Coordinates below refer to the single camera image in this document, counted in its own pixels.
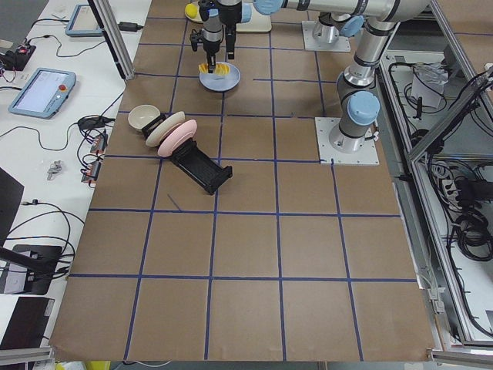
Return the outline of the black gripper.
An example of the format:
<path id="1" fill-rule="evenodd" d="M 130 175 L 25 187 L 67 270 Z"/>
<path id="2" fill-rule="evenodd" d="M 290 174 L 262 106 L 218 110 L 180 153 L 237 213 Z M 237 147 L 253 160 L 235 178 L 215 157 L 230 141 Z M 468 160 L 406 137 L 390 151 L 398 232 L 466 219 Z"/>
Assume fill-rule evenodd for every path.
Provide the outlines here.
<path id="1" fill-rule="evenodd" d="M 216 70 L 216 54 L 220 50 L 223 41 L 223 30 L 209 31 L 203 29 L 203 48 L 207 56 L 207 72 L 214 73 Z"/>
<path id="2" fill-rule="evenodd" d="M 225 25 L 226 51 L 229 60 L 235 59 L 236 23 Z"/>

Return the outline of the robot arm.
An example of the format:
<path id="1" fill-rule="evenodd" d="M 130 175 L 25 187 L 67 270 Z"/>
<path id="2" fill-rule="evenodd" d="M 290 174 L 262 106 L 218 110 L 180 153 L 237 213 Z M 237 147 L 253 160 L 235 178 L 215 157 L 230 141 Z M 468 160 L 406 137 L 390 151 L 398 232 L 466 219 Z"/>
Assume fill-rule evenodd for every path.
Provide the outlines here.
<path id="1" fill-rule="evenodd" d="M 216 62 L 216 54 L 222 42 L 226 43 L 226 56 L 234 58 L 236 26 L 251 19 L 251 9 L 255 8 L 261 15 L 272 15 L 287 6 L 286 1 L 254 1 L 244 5 L 241 1 L 199 1 L 199 15 L 203 27 L 193 31 L 189 40 L 193 51 L 201 44 L 206 53 L 206 62 L 199 65 L 199 71 L 206 74 L 225 76 L 230 68 L 224 63 Z M 337 14 L 321 12 L 314 23 L 311 37 L 322 45 L 337 42 L 339 38 L 350 38 L 357 34 L 364 24 L 361 13 Z"/>
<path id="2" fill-rule="evenodd" d="M 272 15 L 277 35 L 227 36 L 217 54 L 259 82 L 242 82 L 232 91 L 229 113 L 256 109 L 282 123 L 339 116 L 324 145 L 355 154 L 376 122 L 381 103 L 375 96 L 376 68 L 398 26 L 422 13 L 427 1 L 216 1 L 219 17 L 238 26 L 244 7 Z"/>

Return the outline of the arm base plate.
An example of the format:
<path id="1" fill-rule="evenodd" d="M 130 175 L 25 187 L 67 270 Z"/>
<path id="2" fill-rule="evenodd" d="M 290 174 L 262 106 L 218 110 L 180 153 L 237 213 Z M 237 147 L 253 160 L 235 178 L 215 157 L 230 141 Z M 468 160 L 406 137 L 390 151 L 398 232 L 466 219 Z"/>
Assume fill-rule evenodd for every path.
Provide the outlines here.
<path id="1" fill-rule="evenodd" d="M 318 21 L 302 21 L 304 49 L 307 51 L 349 52 L 348 37 L 339 34 L 334 26 Z"/>
<path id="2" fill-rule="evenodd" d="M 377 166 L 380 164 L 370 127 L 360 138 L 345 136 L 338 117 L 316 117 L 319 161 L 326 165 Z"/>

